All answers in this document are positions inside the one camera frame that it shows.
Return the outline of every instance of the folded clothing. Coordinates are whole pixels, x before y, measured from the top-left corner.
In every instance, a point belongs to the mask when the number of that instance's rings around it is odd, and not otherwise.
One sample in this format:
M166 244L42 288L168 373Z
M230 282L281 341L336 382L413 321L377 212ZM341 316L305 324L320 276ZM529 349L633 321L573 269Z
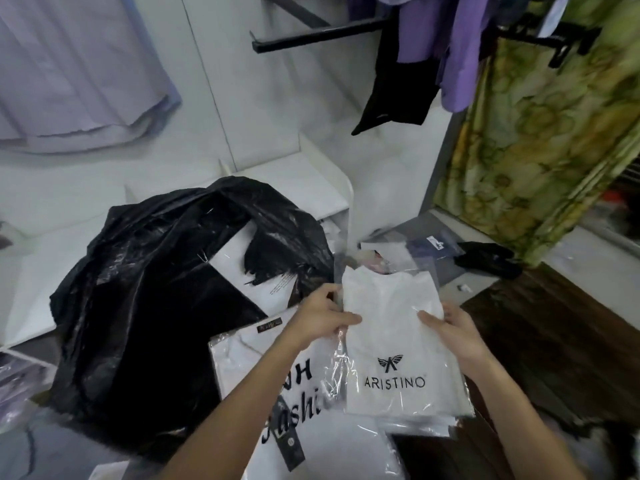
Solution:
M220 396L226 397L244 379L294 313L290 308L210 342ZM323 409L320 380L330 347L328 340L316 340L296 358L280 393L283 412L267 421L244 480L404 478L391 443L373 418ZM279 439L293 429L301 461L292 464Z
M346 412L413 420L473 413L457 360L416 316L444 316L427 271L382 275L348 267L342 289L344 309L362 316L346 336Z

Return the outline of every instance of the wooden surface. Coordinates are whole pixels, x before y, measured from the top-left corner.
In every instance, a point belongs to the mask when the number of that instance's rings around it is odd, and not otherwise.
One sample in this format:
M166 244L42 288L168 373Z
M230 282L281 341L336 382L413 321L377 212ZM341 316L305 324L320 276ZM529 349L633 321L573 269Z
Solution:
M534 405L567 421L640 427L640 331L549 266L501 280L463 308ZM513 478L482 398L469 387L476 417L457 439L396 437L412 479Z

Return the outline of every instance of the black plastic bag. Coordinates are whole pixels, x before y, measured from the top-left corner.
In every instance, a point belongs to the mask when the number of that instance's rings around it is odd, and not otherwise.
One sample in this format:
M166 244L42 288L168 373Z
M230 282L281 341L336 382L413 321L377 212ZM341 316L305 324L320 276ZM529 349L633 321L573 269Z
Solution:
M110 209L51 297L63 343L51 405L128 450L171 455L220 402L209 339L265 318L208 263L249 220L254 283L293 272L302 298L331 281L320 224L255 180Z

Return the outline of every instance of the clothing rack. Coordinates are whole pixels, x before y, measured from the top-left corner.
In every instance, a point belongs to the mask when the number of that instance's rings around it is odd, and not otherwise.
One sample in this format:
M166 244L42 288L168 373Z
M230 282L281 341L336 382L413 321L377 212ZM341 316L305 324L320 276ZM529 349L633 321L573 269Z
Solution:
M271 39L258 39L251 33L253 50L258 54L265 52L275 52L285 48L301 47L316 42L335 40L352 35L375 32L382 29L387 18L368 18L345 25L331 25L315 13L300 6L293 0L268 0L288 14L297 18L300 22L309 27L309 30L302 31L290 36ZM498 28L498 36L503 39L517 40L524 43L531 43L542 47L555 49L554 56L549 62L549 67L558 68L571 51L574 44L579 42L578 54L586 55L593 43L600 35L602 29L587 29L574 23L561 22L554 33L548 38L538 38L531 33L539 25L541 17L526 13L509 28Z

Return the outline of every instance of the packaged shirt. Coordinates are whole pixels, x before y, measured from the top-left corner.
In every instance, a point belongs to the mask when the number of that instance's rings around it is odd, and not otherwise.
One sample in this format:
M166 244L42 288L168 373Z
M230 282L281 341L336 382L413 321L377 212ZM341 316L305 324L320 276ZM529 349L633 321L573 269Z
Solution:
M382 275L359 267L342 276L344 309L360 314L349 327L348 413L384 417L473 414L458 361L418 310L444 312L425 271Z
M286 310L210 343L220 396L226 397L272 345L295 309ZM280 399L295 429L302 461L285 460L278 438L287 427L267 421L244 472L245 480L331 479L382 480L404 478L386 435L373 418L324 410L320 380L329 341L316 340L295 360Z

